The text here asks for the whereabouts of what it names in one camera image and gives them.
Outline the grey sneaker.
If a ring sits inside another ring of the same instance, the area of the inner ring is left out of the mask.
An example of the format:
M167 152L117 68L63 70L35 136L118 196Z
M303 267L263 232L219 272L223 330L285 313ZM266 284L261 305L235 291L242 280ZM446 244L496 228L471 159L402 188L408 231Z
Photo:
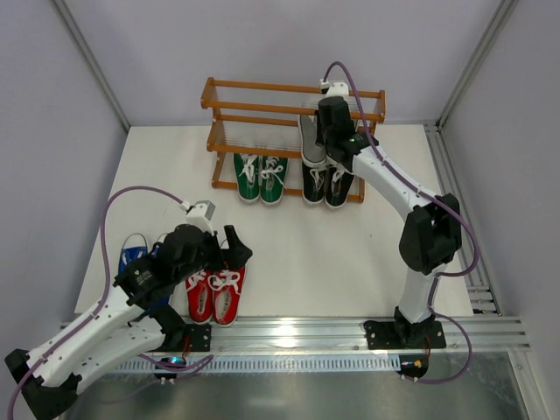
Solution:
M301 140L301 158L311 168L317 168L326 162L326 150L317 143L318 132L314 120L309 115L300 115L297 120Z

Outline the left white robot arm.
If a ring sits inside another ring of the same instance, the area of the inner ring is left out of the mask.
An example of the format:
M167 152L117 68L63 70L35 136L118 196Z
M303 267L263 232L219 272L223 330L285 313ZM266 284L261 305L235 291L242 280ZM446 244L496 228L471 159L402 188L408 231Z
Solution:
M175 228L154 251L129 262L106 297L33 350L15 349L4 361L37 419L67 411L86 388L127 359L175 351L186 341L186 322L168 304L177 284L203 269L240 269L253 255L235 228L216 234L193 225Z

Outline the red sneaker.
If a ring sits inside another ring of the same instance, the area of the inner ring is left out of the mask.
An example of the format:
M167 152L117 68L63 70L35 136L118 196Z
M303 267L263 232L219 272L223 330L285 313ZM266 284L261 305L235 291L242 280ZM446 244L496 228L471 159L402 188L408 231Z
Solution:
M238 314L246 268L224 269L210 276L213 291L213 320L219 326L232 325Z
M207 323L213 315L213 289L209 279L211 271L201 270L185 280L188 314L193 323Z

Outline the green sneaker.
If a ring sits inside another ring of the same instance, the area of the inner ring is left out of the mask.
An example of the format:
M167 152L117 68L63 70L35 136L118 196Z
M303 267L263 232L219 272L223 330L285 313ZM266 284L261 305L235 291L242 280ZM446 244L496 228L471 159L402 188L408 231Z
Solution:
M233 156L235 180L240 199L254 203L260 195L261 157L258 155L235 153Z
M265 157L260 170L261 200L267 206L280 203L284 196L284 181L289 160L286 157Z

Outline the blue sneaker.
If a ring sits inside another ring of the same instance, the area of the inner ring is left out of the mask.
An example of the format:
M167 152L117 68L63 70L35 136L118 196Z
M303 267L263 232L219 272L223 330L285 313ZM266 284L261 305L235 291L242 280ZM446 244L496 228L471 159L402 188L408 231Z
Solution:
M154 268L154 262L157 257L157 254L165 241L165 237L167 233L162 233L157 240L152 245L152 248L149 250L147 256L149 257L150 268ZM171 293L165 297L160 298L157 302L154 302L150 305L150 307L144 312L145 316L150 316L153 312L156 311L158 307L168 305L171 299Z
M117 274L121 275L130 262L148 254L148 242L143 234L130 234L124 241L118 261Z

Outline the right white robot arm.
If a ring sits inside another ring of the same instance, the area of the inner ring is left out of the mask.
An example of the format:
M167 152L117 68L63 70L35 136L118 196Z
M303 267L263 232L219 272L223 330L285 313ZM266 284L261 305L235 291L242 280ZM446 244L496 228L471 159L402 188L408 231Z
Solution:
M365 322L371 350L445 347L433 300L437 275L462 246L459 211L450 193L437 196L400 171L368 130L354 127L349 105L341 96L318 103L318 140L328 157L371 185L398 212L403 230L399 254L408 271L402 298L390 321Z

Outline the black sneaker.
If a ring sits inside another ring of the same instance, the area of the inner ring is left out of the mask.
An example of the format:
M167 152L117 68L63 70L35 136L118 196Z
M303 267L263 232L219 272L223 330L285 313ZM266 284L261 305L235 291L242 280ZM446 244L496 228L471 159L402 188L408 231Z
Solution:
M306 205L316 206L323 201L326 189L326 175L327 167L324 164L321 166L309 166L306 163L302 163L302 197Z
M332 210L339 209L347 202L347 195L354 182L354 175L343 166L331 165L328 168L328 181L325 203Z

